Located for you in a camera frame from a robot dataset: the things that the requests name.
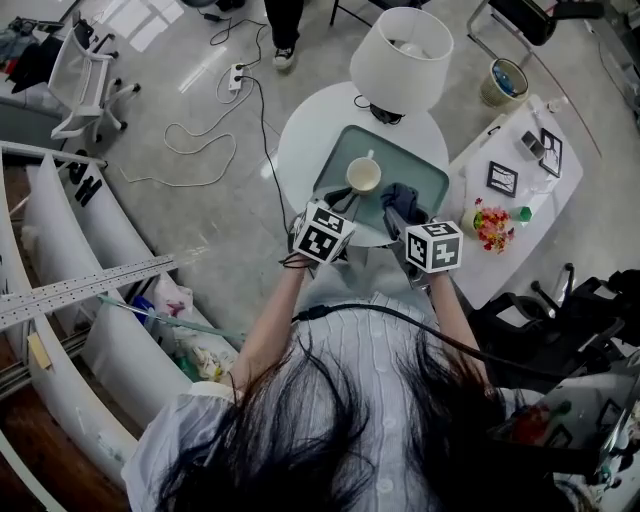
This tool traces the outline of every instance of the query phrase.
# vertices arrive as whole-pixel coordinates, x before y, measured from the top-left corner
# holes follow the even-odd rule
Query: black pants
[[[293,48],[300,37],[298,23],[303,0],[264,0],[271,25],[273,45],[281,50]]]

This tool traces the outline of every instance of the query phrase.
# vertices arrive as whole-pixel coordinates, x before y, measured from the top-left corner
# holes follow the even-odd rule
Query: white desk
[[[361,126],[447,171],[447,145],[428,112],[407,116],[396,126],[385,125],[369,109],[353,104],[359,94],[351,82],[332,85],[307,98],[287,121],[280,137],[277,173],[282,191],[297,213],[307,205],[331,149],[349,125]],[[364,247],[390,242],[387,233],[363,224],[358,224],[351,239],[351,245]]]
[[[540,126],[563,141],[560,179],[552,177],[537,162],[525,161],[514,145],[526,130],[537,136],[540,134],[531,106],[540,112]],[[518,172],[514,199],[486,186],[491,160]],[[452,176],[450,198],[443,217],[459,222],[464,209],[472,207],[477,197],[484,200],[485,206],[501,206],[507,210],[529,206],[533,212],[529,223],[515,223],[516,237],[502,254],[487,252],[479,241],[465,236],[462,266],[452,271],[451,276],[469,303],[478,309],[500,291],[542,239],[578,186],[583,170],[553,115],[535,95],[506,119],[500,130],[481,142],[477,150],[463,152],[451,168],[453,173],[460,169],[466,179]]]

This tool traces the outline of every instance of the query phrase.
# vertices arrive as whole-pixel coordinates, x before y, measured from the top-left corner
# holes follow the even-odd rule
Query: picture frame
[[[504,165],[491,161],[487,175],[487,187],[505,196],[516,197],[516,191],[518,190],[518,173]]]
[[[568,448],[573,441],[573,436],[569,433],[564,425],[558,425],[549,439],[544,443],[545,448]]]
[[[608,430],[613,427],[620,418],[622,414],[622,407],[620,407],[617,403],[615,403],[611,398],[608,398],[604,403],[604,406],[600,410],[600,414],[598,415],[598,420],[596,424],[598,425],[598,429]]]
[[[549,130],[542,128],[540,142],[544,146],[544,155],[540,159],[540,167],[559,178],[562,172],[562,140]]]

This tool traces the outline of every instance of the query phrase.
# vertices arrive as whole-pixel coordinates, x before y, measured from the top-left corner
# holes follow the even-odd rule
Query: white lamp shade
[[[451,32],[438,18],[396,7],[382,13],[353,54],[351,80],[383,110],[427,111],[442,95],[452,52]]]

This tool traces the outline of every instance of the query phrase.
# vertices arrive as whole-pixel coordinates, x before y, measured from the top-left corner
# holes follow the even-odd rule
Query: sneaker
[[[295,48],[276,48],[276,54],[273,57],[273,67],[278,71],[285,71],[293,65],[293,52]]]

